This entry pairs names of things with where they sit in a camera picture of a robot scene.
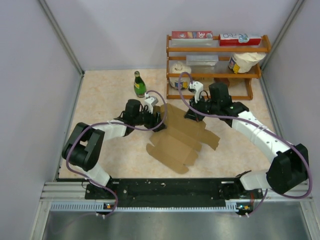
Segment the brown cardboard box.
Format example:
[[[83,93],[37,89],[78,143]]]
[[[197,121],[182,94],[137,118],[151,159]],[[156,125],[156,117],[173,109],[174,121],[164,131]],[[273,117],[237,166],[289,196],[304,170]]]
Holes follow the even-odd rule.
[[[146,151],[154,159],[182,175],[189,171],[189,166],[195,164],[202,144],[215,151],[220,138],[206,129],[204,121],[185,118],[186,112],[170,103],[166,106],[166,128],[152,134]]]

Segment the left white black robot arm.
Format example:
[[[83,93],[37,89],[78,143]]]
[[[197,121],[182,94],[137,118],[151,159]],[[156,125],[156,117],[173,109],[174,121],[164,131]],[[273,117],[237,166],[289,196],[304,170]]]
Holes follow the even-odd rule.
[[[109,198],[114,191],[110,175],[98,164],[104,141],[128,136],[137,126],[147,131],[158,132],[166,128],[161,113],[156,111],[158,99],[149,96],[144,105],[137,99],[129,99],[121,114],[106,123],[92,127],[77,123],[63,147],[61,156],[70,165],[77,167],[82,175],[96,185],[96,192],[102,198]]]

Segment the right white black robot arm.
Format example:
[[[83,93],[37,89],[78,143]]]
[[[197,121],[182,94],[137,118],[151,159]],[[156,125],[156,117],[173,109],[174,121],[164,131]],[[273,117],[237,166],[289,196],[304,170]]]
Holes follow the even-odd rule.
[[[249,171],[239,176],[239,182],[233,185],[237,197],[245,198],[255,189],[272,189],[283,195],[308,179],[307,148],[279,139],[242,102],[232,101],[226,84],[209,85],[208,99],[202,95],[204,86],[199,81],[190,83],[188,89],[194,96],[189,100],[186,118],[199,122],[204,117],[217,116],[247,137],[270,162],[268,170]]]

